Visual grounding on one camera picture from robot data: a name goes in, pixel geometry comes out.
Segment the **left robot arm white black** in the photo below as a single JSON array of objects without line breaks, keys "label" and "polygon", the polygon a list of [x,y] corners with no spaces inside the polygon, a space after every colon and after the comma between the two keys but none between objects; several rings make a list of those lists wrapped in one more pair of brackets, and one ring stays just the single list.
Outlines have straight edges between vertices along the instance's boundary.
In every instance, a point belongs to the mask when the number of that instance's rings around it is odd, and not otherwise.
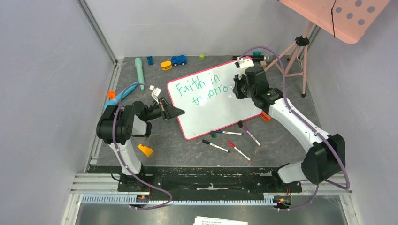
[{"label": "left robot arm white black", "polygon": [[118,182],[130,184],[136,191],[144,190],[149,180],[136,156],[131,139],[149,137],[152,132],[151,120],[161,118],[168,121],[183,114],[183,109],[173,106],[163,97],[150,106],[141,101],[126,106],[107,106],[96,126],[96,135],[115,153],[120,168],[101,166],[92,169],[92,172],[111,176],[117,174],[120,176]]}]

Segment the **pink perforated board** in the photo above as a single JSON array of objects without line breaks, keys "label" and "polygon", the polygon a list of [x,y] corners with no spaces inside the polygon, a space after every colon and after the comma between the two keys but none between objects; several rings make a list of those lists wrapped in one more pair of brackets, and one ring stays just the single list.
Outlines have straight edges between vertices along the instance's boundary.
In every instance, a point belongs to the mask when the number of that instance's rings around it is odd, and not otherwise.
[{"label": "pink perforated board", "polygon": [[281,0],[347,44],[357,43],[390,0]]}]

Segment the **blue toy car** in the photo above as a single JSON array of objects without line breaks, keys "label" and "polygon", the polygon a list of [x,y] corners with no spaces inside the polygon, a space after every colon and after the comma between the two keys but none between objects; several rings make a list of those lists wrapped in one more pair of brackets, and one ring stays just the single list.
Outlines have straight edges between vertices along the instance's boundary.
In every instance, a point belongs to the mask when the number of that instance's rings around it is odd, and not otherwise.
[{"label": "blue toy car", "polygon": [[171,57],[171,63],[172,65],[178,66],[178,65],[186,65],[187,64],[187,58],[185,55],[179,55],[179,56],[172,56]]}]

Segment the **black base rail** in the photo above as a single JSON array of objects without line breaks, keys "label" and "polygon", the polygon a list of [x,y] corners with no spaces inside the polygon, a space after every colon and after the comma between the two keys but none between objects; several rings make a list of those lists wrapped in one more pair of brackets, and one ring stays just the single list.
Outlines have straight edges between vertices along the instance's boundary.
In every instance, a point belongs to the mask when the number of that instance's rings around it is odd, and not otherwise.
[{"label": "black base rail", "polygon": [[323,171],[308,169],[301,164],[280,167],[178,167],[143,166],[136,175],[119,172],[118,191],[158,191],[180,195],[183,192],[244,192],[250,195],[263,193],[302,192],[301,182],[318,185]]}]

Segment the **blue whiteboard marker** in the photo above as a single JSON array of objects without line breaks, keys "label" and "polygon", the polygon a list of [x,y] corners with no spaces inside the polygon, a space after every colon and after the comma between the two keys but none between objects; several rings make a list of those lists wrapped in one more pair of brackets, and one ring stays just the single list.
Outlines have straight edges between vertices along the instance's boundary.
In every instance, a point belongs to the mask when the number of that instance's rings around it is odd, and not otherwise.
[{"label": "blue whiteboard marker", "polygon": [[243,135],[242,133],[239,132],[230,132],[230,131],[222,131],[222,130],[217,130],[215,133],[219,134],[229,134],[229,135]]}]

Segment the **orange semicircle toy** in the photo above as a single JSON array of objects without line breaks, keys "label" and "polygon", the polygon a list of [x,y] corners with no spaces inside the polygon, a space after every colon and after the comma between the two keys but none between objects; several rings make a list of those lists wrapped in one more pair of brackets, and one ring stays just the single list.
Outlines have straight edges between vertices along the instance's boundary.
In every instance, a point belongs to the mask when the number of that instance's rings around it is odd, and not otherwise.
[{"label": "orange semicircle toy", "polygon": [[270,120],[272,119],[272,117],[268,114],[266,114],[265,112],[261,112],[260,116],[266,121],[266,122],[270,122]]}]

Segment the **wooden cube block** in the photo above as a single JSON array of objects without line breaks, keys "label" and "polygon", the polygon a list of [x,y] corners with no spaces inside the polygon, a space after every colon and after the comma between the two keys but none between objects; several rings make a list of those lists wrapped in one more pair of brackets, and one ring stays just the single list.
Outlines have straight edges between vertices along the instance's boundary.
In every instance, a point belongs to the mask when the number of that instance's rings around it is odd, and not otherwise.
[{"label": "wooden cube block", "polygon": [[261,66],[263,69],[266,69],[266,67],[267,67],[267,62],[264,61],[264,60],[260,61],[260,66]]}]

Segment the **blue toy tube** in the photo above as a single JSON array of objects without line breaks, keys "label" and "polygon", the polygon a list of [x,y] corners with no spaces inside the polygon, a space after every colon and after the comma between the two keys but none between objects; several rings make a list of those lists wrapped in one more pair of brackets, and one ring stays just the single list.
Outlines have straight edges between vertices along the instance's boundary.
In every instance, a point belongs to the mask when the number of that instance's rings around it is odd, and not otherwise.
[{"label": "blue toy tube", "polygon": [[121,91],[117,96],[113,99],[109,99],[105,105],[103,106],[104,109],[106,109],[109,105],[117,105],[119,104],[120,100],[123,100],[125,97],[127,97],[137,86],[138,82],[134,82],[129,88],[126,88],[125,90]]}]

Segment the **dark blue block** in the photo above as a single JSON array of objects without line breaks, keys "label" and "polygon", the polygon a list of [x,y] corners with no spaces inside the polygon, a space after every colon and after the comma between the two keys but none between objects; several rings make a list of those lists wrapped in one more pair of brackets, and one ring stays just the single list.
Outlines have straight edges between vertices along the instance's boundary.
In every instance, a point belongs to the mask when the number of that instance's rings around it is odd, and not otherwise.
[{"label": "dark blue block", "polygon": [[148,56],[147,57],[147,61],[148,61],[148,65],[153,65],[154,64],[154,60],[152,56]]}]

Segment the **purple whiteboard marker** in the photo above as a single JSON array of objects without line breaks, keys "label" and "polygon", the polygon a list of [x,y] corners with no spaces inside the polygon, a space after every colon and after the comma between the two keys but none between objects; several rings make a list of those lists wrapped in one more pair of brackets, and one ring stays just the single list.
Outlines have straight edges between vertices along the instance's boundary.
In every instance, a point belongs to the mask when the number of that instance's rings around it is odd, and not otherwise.
[{"label": "purple whiteboard marker", "polygon": [[248,128],[243,125],[242,128],[245,130],[245,132],[256,142],[258,146],[262,146],[261,143],[255,138],[255,136],[248,130]]}]

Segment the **green marker cap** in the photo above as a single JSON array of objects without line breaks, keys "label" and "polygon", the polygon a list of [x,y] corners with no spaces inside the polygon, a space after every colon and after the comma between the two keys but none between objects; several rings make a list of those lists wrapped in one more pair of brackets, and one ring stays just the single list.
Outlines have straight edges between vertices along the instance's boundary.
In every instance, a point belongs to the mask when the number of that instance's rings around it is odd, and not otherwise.
[{"label": "green marker cap", "polygon": [[211,131],[210,135],[211,135],[212,138],[216,138],[217,137],[215,131]]}]

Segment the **mint green toy tube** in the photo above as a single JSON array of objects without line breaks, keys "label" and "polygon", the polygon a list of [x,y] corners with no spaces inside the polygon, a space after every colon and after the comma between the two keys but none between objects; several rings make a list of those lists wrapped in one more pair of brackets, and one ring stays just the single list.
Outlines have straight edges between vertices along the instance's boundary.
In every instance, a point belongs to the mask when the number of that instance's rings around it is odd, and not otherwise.
[{"label": "mint green toy tube", "polygon": [[137,57],[134,59],[134,64],[135,64],[136,71],[137,71],[138,82],[144,84],[145,79],[144,79],[144,73],[143,73],[143,62],[139,57]]}]

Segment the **pink framed whiteboard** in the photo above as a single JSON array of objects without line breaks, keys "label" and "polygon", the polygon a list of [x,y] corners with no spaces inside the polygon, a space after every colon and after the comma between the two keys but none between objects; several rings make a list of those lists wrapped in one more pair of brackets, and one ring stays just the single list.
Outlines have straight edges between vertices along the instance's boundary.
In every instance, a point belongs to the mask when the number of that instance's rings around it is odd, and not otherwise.
[{"label": "pink framed whiteboard", "polygon": [[185,111],[177,119],[186,140],[261,114],[250,99],[237,99],[229,87],[238,73],[229,61],[167,83],[172,105]]}]

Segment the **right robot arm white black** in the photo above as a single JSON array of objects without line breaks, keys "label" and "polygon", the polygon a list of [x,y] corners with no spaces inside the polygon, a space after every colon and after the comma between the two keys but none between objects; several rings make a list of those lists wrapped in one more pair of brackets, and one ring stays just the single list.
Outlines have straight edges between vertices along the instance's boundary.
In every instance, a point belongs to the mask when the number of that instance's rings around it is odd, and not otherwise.
[{"label": "right robot arm white black", "polygon": [[243,75],[236,74],[233,81],[232,91],[238,99],[251,99],[256,107],[282,124],[306,151],[302,162],[277,170],[277,175],[271,178],[274,190],[284,191],[294,181],[330,183],[330,177],[345,170],[344,138],[316,127],[294,108],[280,89],[269,86],[262,67],[249,67]]}]

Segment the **yellow plastic wedge block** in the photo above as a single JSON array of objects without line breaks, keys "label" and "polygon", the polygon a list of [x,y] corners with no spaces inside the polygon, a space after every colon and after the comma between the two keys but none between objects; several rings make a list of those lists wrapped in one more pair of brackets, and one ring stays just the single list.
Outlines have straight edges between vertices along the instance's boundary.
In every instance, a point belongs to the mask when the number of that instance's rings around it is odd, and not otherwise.
[{"label": "yellow plastic wedge block", "polygon": [[151,156],[153,154],[153,149],[149,148],[147,146],[144,146],[142,144],[138,145],[138,148],[140,149],[140,151],[145,154],[147,157]]}]

